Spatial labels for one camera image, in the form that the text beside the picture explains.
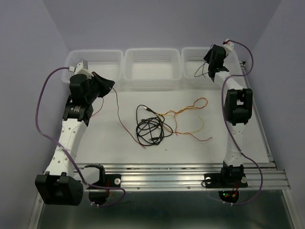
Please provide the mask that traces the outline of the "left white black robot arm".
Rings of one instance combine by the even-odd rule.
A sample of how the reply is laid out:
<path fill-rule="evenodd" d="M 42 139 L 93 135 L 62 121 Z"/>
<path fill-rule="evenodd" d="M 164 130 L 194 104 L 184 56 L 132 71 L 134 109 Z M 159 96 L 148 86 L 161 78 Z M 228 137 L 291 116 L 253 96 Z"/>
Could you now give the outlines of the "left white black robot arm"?
<path fill-rule="evenodd" d="M 75 159 L 93 113 L 93 102 L 106 96 L 114 84 L 113 80 L 103 78 L 96 72 L 89 75 L 79 73 L 70 78 L 70 95 L 62 116 L 61 135 L 56 140 L 42 134 L 56 144 L 53 158 L 44 174 L 37 175 L 35 179 L 35 186 L 45 204 L 77 206 L 87 188 L 105 185 L 106 176 L 98 171 L 91 174 L 90 182 L 86 181 Z"/>

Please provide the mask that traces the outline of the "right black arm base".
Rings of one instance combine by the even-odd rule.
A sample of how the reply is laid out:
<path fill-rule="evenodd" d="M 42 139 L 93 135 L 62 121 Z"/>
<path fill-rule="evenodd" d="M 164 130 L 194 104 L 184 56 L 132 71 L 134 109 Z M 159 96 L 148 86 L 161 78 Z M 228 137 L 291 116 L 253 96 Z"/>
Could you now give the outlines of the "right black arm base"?
<path fill-rule="evenodd" d="M 201 185 L 205 188 L 216 188 L 219 198 L 225 203 L 236 204 L 240 194 L 240 188 L 248 187 L 244 166 L 228 166 L 223 162 L 223 167 L 218 173 L 206 173 Z"/>

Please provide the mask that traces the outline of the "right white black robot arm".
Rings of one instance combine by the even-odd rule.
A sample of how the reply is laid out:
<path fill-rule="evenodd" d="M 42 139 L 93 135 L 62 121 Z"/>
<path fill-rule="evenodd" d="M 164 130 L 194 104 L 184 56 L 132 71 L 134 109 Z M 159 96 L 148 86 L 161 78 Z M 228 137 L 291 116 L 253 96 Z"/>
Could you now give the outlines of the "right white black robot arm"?
<path fill-rule="evenodd" d="M 206 188 L 247 187 L 241 146 L 245 126 L 252 117 L 253 91 L 241 86 L 234 79 L 239 75 L 230 75 L 224 66 L 225 58 L 233 49 L 234 43 L 226 40 L 222 46 L 213 45 L 204 57 L 209 77 L 221 87 L 221 108 L 228 131 L 223 166 L 219 173 L 204 175 L 203 186 Z"/>

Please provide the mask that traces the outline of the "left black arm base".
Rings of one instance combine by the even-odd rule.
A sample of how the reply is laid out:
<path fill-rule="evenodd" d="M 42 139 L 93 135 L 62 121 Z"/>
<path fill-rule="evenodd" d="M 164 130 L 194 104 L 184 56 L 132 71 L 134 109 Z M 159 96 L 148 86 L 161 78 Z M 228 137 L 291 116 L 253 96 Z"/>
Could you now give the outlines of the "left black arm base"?
<path fill-rule="evenodd" d="M 107 174 L 105 168 L 100 164 L 86 165 L 82 174 L 90 185 L 84 185 L 89 192 L 88 199 L 92 206 L 105 208 L 120 203 L 126 191 L 121 188 L 121 174 Z"/>

